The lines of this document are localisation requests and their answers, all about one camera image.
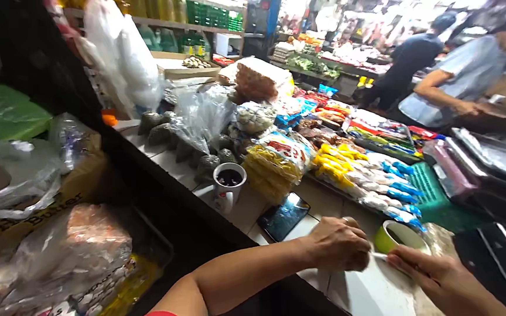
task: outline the white tiled counter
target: white tiled counter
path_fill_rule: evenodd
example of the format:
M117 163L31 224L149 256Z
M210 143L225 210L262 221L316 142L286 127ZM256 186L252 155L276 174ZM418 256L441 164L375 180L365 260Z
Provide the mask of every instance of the white tiled counter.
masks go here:
M191 168L188 162L176 163L175 151L168 151L165 146L147 145L146 138L137 135L138 124L138 120L133 120L115 128L170 176L193 191L208 205L212 205L214 186L196 183L194 181L196 169ZM311 209L285 240L309 234L323 216L355 218L371 242L382 225L382 218L378 215L326 191L326 188L310 179L304 178L302 183L292 190L304 199ZM257 225L256 220L268 206L269 204L261 195L245 184L232 211L222 216L259 245L267 245L272 241ZM389 268L384 262L376 262L373 257L370 258L370 264L363 272L306 269L298 272L298 275L323 292L336 305L355 316L415 315L412 281L400 272Z

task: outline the white mug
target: white mug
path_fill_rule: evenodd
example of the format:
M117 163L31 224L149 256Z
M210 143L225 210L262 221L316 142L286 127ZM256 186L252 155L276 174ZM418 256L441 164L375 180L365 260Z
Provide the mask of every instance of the white mug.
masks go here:
M243 180L233 187L228 187L222 185L220 182L218 182L218 174L222 172L223 170L235 170L237 171ZM229 213L232 211L232 207L237 202L237 197L240 194L241 187L247 180L247 173L245 172L245 169L243 169L242 166L238 164L234 164L233 162L226 162L224 164L221 164L214 169L214 206L224 213Z

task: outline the smartphone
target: smartphone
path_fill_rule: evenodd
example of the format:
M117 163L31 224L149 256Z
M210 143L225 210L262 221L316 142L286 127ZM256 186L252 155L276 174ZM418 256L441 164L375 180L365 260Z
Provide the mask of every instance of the smartphone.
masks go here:
M276 242L283 241L298 225L310 206L296 193L288 194L282 205L272 206L257 219L257 224Z

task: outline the green crate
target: green crate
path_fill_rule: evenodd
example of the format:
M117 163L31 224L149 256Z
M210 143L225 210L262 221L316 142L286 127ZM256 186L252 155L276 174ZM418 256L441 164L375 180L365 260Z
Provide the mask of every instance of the green crate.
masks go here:
M426 162L418 162L412 167L415 173L409 177L409 181L425 194L417 198L422 223L434 223L458 233L493 221L486 215L468 211L452 203L444 193L435 172Z

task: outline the customer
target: customer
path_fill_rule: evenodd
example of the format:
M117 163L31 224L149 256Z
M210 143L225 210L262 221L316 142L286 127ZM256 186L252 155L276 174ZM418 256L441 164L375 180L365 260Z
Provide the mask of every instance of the customer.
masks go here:
M362 103L369 106L379 98L378 109L387 111L409 89L413 75L433 64L444 47L438 36L454 22L453 13L442 14L432 22L429 32L412 35L398 46L391 54L394 64L364 93Z
M450 54L414 93L399 104L405 116L392 119L443 129L458 115L477 115L474 103L506 70L506 29L473 40Z
M354 219L324 217L305 237L239 250L201 265L177 281L148 316L219 315L303 269L362 271L369 251ZM408 272L447 316L506 316L505 306L452 259L401 246L388 261Z

